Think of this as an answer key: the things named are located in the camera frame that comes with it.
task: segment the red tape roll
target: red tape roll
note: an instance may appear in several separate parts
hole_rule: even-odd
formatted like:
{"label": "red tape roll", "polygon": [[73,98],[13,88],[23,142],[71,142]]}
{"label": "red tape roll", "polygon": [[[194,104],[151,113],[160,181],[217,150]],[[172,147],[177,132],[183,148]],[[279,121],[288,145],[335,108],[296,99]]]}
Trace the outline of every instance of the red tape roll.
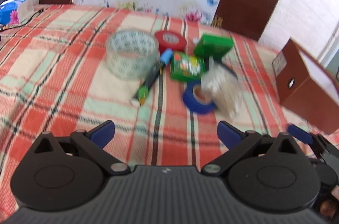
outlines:
{"label": "red tape roll", "polygon": [[185,52],[186,39],[176,32],[157,31],[155,32],[154,37],[159,42],[160,53],[164,52],[167,48],[170,48],[173,51]]}

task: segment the qr code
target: qr code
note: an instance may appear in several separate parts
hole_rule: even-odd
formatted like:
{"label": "qr code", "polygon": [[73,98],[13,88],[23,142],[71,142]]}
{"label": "qr code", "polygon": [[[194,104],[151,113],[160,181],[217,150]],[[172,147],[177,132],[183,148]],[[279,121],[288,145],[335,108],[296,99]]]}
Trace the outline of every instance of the qr code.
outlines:
{"label": "qr code", "polygon": [[283,54],[283,52],[281,51],[277,57],[273,60],[273,70],[276,76],[278,76],[280,74],[280,72],[285,68],[285,66],[287,65],[285,56]]}

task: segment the transparent plastic bag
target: transparent plastic bag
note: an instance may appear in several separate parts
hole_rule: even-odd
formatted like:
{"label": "transparent plastic bag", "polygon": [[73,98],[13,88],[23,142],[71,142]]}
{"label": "transparent plastic bag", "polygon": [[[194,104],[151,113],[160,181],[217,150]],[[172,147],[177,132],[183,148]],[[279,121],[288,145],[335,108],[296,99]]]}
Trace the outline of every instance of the transparent plastic bag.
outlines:
{"label": "transparent plastic bag", "polygon": [[209,70],[201,77],[201,90],[227,118],[234,118],[242,103],[237,75],[225,65],[209,59]]}

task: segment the checkered cloth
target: checkered cloth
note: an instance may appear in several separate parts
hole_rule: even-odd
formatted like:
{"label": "checkered cloth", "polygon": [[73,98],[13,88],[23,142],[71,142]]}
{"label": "checkered cloth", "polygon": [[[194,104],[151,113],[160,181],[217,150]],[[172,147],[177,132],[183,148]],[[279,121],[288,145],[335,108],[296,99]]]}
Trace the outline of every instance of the checkered cloth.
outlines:
{"label": "checkered cloth", "polygon": [[[203,33],[228,36],[220,29],[145,13],[74,5],[55,5],[27,26],[1,34],[0,43],[0,222],[16,209],[10,179],[27,149],[42,131],[67,136],[92,129],[105,120],[116,125],[105,150],[130,165],[196,165],[226,151],[216,127],[223,115],[190,112],[181,100],[184,84],[168,69],[159,77],[145,105],[130,98],[138,81],[115,78],[106,67],[106,40],[122,28],[150,33],[176,31],[188,40]],[[315,128],[278,103],[272,70],[276,52],[232,34],[235,48],[226,63],[243,86],[241,112],[228,120],[242,131],[276,136],[289,122]],[[337,134],[327,137],[337,143]]]}

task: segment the tape roll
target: tape roll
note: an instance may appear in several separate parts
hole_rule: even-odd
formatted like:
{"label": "tape roll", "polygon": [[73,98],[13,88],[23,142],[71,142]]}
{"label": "tape roll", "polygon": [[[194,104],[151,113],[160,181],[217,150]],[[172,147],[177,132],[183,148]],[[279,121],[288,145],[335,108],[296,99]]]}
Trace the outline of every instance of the tape roll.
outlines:
{"label": "tape roll", "polygon": [[173,51],[185,52],[186,39],[176,32],[157,31],[155,32],[154,37],[159,42],[160,53],[164,52],[167,48],[170,48]]}
{"label": "tape roll", "polygon": [[147,32],[116,32],[106,42],[107,67],[118,78],[144,78],[157,59],[158,47],[157,40]]}
{"label": "tape roll", "polygon": [[191,81],[187,84],[182,100],[190,111],[199,114],[207,114],[216,108],[213,102],[207,100],[201,94],[200,80]]}

